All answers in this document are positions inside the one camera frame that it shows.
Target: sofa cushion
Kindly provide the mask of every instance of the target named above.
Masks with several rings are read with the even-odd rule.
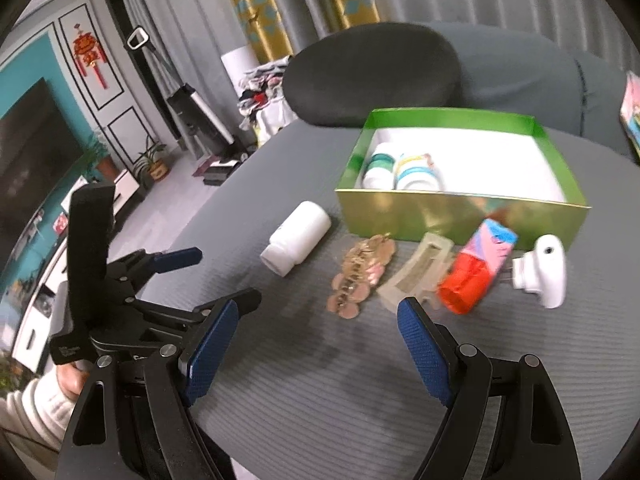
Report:
[[[635,160],[620,121],[626,74],[589,52],[576,51],[574,57],[584,85],[582,136]]]
[[[470,23],[431,22],[462,66],[459,104],[532,115],[580,135],[582,85],[573,56],[539,34]]]

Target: red chinese knot ornament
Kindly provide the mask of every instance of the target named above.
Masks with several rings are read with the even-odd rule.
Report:
[[[100,85],[106,90],[108,85],[98,66],[99,61],[107,63],[104,49],[92,33],[82,31],[79,23],[76,23],[74,28],[78,31],[78,37],[74,40],[74,57],[78,72],[82,74],[82,77],[86,77],[87,69],[93,68]]]

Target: teal wall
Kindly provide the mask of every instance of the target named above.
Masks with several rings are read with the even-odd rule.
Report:
[[[9,63],[0,67],[0,117],[41,78],[47,81],[58,108],[80,145],[86,145],[92,138],[92,129],[66,83],[48,34],[38,38]],[[36,234],[20,258],[9,264],[0,276],[0,294],[16,279],[27,279],[49,254],[56,243],[57,237],[52,225],[62,212],[60,202],[78,177],[78,172],[69,173],[49,195],[44,204],[44,220],[39,225],[40,235]]]

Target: white sleeve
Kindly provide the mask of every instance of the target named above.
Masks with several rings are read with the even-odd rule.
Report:
[[[23,392],[0,400],[0,421],[15,431],[53,449],[60,449],[74,408],[58,386],[56,369],[34,379]]]

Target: white cylinder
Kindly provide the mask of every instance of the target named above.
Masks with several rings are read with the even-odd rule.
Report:
[[[240,82],[245,77],[244,73],[260,65],[257,57],[255,57],[254,50],[249,45],[241,46],[231,52],[227,52],[224,56],[221,56],[220,59],[225,66],[226,73],[229,75],[229,79],[231,79],[238,97],[240,97],[242,95]]]
[[[364,189],[394,188],[394,167],[398,161],[398,147],[391,142],[380,142],[373,151],[367,171],[362,179]]]
[[[396,189],[407,191],[440,191],[440,182],[429,167],[427,156],[403,156],[396,165]]]
[[[331,219],[318,204],[303,202],[276,229],[260,255],[262,262],[279,276],[301,264],[331,227]]]

